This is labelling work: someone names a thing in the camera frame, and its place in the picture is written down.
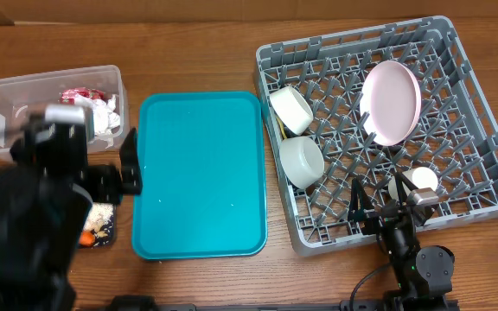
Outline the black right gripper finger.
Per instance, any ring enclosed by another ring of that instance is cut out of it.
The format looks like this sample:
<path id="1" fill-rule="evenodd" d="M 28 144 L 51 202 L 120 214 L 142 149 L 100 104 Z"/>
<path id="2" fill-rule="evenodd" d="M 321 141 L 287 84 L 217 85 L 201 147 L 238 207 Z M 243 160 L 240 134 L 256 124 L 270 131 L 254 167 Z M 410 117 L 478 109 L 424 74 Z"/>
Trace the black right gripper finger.
<path id="1" fill-rule="evenodd" d="M 374 205 L 369 199 L 361 181 L 354 178 L 351 183 L 348 221 L 365 222 L 374 215 Z"/>
<path id="2" fill-rule="evenodd" d="M 417 190 L 418 187 L 414 183 L 412 183 L 411 180 L 402 172 L 397 172 L 394 176 L 394 180 L 397 191 L 396 202 L 400 206 L 402 206 L 408 198 L 408 193 L 406 192 L 406 190 L 409 190 L 409 192 L 411 192 L 413 190 Z"/>

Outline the white paper cup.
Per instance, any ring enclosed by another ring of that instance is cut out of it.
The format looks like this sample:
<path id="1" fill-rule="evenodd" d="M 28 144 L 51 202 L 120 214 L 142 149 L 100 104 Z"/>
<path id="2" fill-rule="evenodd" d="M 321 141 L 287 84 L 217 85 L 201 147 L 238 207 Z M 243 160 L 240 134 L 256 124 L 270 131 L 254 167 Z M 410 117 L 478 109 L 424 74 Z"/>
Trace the white paper cup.
<path id="1" fill-rule="evenodd" d="M 435 191 L 438 187 L 438 178 L 435 172 L 427 167 L 412 168 L 403 171 L 402 174 L 407 177 L 417 188 L 427 188 Z M 388 183 L 388 193 L 393 200 L 397 200 L 398 193 L 396 181 L 392 178 Z"/>

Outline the orange carrot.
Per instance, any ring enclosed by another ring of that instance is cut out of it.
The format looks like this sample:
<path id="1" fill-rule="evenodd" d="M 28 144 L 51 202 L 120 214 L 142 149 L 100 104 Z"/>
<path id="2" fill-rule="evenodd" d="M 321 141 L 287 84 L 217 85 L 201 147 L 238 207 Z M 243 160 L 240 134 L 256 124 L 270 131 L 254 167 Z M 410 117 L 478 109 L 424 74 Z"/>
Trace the orange carrot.
<path id="1" fill-rule="evenodd" d="M 92 247 L 96 242 L 95 235 L 91 231 L 83 231 L 80 235 L 79 244 L 82 247 Z"/>

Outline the white napkin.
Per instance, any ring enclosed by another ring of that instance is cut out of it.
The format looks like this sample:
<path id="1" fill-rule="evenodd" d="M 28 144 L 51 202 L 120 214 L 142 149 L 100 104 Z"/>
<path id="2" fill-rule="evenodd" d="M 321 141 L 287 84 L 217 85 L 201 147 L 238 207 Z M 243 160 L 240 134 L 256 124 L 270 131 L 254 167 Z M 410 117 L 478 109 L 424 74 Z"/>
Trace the white napkin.
<path id="1" fill-rule="evenodd" d="M 112 130 L 120 125 L 120 116 L 115 112 L 117 99 L 116 94 L 107 100 L 76 95 L 73 103 L 92 109 L 95 136 L 110 136 Z"/>

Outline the grey bowl with peanuts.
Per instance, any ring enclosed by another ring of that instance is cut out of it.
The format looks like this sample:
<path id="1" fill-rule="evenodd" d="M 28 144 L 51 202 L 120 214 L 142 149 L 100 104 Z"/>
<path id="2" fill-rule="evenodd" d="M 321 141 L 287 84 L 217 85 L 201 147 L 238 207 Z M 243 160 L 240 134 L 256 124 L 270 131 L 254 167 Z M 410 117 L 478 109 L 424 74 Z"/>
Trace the grey bowl with peanuts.
<path id="1" fill-rule="evenodd" d="M 281 142 L 279 154 L 282 169 L 294 186 L 305 189 L 322 177 L 325 161 L 311 138 L 287 138 Z"/>

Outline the foil wrapper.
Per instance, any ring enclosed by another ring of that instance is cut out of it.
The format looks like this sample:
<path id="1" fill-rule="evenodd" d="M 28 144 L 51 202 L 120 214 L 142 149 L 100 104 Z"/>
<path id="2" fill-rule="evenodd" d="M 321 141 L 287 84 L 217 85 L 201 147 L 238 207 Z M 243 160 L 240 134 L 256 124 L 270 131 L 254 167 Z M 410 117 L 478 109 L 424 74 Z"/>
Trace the foil wrapper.
<path id="1" fill-rule="evenodd" d="M 79 103 L 84 98 L 91 100 L 104 99 L 105 93 L 97 89 L 91 89 L 86 87 L 67 89 L 61 93 L 60 103 L 73 105 Z"/>

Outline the yellow plastic spoon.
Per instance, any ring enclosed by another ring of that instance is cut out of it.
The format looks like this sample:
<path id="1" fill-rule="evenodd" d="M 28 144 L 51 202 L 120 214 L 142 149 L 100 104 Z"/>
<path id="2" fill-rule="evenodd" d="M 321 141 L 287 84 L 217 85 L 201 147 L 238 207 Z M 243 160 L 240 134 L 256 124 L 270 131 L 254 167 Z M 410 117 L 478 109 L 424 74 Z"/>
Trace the yellow plastic spoon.
<path id="1" fill-rule="evenodd" d="M 278 122 L 278 128 L 280 130 L 282 138 L 287 139 L 287 136 L 286 136 L 285 131 L 284 131 L 284 123 L 282 122 L 282 120 L 278 116 L 276 116 L 276 120 Z"/>

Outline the white bowl with peanuts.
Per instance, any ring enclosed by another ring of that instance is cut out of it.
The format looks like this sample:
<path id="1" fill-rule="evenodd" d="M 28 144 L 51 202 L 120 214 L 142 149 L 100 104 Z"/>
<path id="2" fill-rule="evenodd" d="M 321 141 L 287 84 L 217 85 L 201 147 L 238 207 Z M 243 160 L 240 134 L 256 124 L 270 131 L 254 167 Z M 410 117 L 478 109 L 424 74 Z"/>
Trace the white bowl with peanuts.
<path id="1" fill-rule="evenodd" d="M 293 86 L 285 86 L 270 95 L 271 106 L 283 124 L 301 135 L 313 121 L 313 112 L 303 95 Z"/>

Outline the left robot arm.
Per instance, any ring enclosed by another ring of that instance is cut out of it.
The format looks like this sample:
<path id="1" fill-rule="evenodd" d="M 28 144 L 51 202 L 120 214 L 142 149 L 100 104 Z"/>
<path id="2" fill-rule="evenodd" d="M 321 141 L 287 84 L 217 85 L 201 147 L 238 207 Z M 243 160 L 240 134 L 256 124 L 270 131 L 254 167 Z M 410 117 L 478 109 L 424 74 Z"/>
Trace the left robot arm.
<path id="1" fill-rule="evenodd" d="M 122 166 L 91 165 L 86 129 L 25 130 L 0 168 L 0 310 L 70 310 L 68 269 L 95 203 L 140 194 L 137 132 L 119 150 Z"/>

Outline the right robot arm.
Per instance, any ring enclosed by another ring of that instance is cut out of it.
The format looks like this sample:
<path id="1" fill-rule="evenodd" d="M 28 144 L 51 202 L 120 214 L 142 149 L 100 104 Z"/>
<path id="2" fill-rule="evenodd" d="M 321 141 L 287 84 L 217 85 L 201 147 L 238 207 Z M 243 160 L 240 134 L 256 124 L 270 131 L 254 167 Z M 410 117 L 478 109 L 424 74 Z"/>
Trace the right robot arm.
<path id="1" fill-rule="evenodd" d="M 449 310 L 456 308 L 446 294 L 452 290 L 455 256 L 444 246 L 422 247 L 417 226 L 432 215 L 438 196 L 429 187 L 419 188 L 406 176 L 395 175 L 396 200 L 374 209 L 361 182 L 352 180 L 348 221 L 363 225 L 361 232 L 376 238 L 388 255 L 388 263 L 363 277 L 354 287 L 349 307 L 354 308 L 359 288 L 371 277 L 393 269 L 398 288 L 387 291 L 377 303 L 379 310 Z"/>

